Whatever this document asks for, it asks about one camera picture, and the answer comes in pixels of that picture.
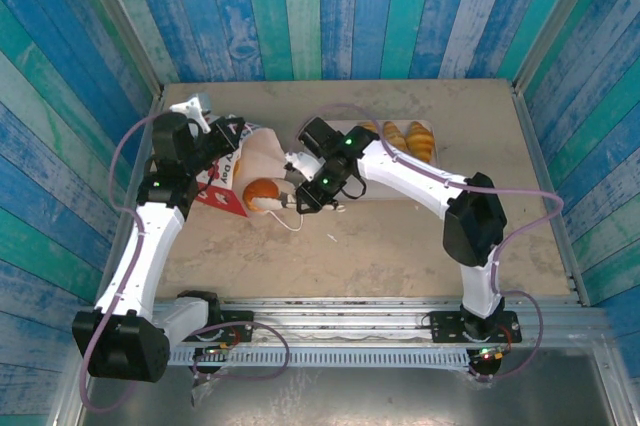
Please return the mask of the white paper bag red print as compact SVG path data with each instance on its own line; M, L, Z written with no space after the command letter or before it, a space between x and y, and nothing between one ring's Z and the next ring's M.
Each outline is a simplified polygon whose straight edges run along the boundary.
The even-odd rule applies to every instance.
M241 166L234 178L233 167L237 159ZM278 216L279 211L255 213L245 206L242 194L245 187L259 178L272 179L280 193L295 196L295 186L285 179L285 153L275 132L269 128L247 122L238 149L220 158L197 176L200 192L197 200L217 210L241 216L255 218L270 216L290 231L299 231L300 225L291 225Z

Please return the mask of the round brown fake bun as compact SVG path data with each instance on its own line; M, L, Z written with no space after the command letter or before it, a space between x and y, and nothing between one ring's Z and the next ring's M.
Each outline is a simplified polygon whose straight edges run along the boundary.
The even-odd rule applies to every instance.
M242 199L249 211L262 213L277 210L280 206L280 189L268 178L259 178L249 183L242 194Z

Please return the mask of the golden fake croissant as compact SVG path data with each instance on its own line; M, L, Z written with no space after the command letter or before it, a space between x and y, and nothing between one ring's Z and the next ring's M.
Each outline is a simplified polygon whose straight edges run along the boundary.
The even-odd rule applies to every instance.
M409 152L414 158L425 163L431 161L435 149L435 138L432 132L424 125L417 121L412 121L405 141Z
M408 153L409 149L405 140L405 136L392 121L385 121L383 124L384 139L395 149Z

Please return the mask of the white plastic tray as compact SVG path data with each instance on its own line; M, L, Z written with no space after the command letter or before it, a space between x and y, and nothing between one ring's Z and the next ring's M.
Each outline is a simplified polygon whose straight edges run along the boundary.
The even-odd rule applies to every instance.
M383 136L383 124L385 121L391 120L384 120L379 123L380 127L382 128L381 131L377 131L379 137ZM429 122L424 120L413 121L421 123L434 135L433 128ZM406 138L410 123L412 121L398 120L392 122L397 125L397 127ZM354 126L359 125L361 122L356 122L353 120L336 120L329 121L327 123L333 129L346 134ZM312 154L305 148L304 145L303 147L303 152ZM436 146L431 161L425 164L429 165L432 168L438 166ZM434 180L429 179L422 174L411 171L408 168L400 165L399 163L393 162L391 156L387 154L379 139L373 141L364 150L364 156L357 161L357 166L362 179L367 185L366 193L363 196L360 196L360 192L362 189L361 184L356 180L355 177L350 177L344 187L344 191L346 193L349 193L349 196L344 196L342 193L338 192L334 196L338 201L355 201L360 198L363 198L365 200L392 200L404 197L416 198L417 192L419 190L424 189L428 186L434 186L436 184Z

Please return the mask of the steel base sheet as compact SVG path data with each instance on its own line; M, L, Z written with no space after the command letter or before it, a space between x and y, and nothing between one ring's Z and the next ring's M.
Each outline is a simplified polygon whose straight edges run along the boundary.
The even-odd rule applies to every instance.
M190 372L167 370L80 426L613 426L590 356L543 349L517 375L481 384L430 369L291 368L265 382L221 381L191 406Z

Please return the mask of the clear plastic scrap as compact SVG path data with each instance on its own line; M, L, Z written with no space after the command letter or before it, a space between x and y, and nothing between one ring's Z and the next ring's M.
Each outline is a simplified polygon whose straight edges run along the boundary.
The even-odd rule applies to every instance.
M197 408L206 400L217 386L226 376L220 368L214 368L213 371L203 372L194 368L192 371L193 383L191 387L191 406Z

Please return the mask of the aluminium mounting rail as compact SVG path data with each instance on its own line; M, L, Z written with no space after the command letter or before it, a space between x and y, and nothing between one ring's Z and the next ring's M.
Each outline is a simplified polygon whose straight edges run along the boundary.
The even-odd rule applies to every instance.
M566 347L613 336L606 313L572 296L537 300L543 317L542 345ZM429 314L457 311L455 297L227 299L223 311L250 311L294 346L420 347L431 342Z

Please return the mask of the aluminium table side rail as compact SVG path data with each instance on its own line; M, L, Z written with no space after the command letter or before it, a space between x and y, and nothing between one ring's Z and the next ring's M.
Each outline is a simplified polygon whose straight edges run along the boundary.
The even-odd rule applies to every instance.
M526 106L525 98L521 93L518 93L514 87L510 88L510 92L539 188L543 191L553 192L554 186L549 176L548 169L535 134L535 129ZM570 290L569 295L580 305L589 306L589 298L586 293L577 260L569 241L569 236L567 234L562 215L558 213L550 220L549 224L565 270L565 276L567 277Z

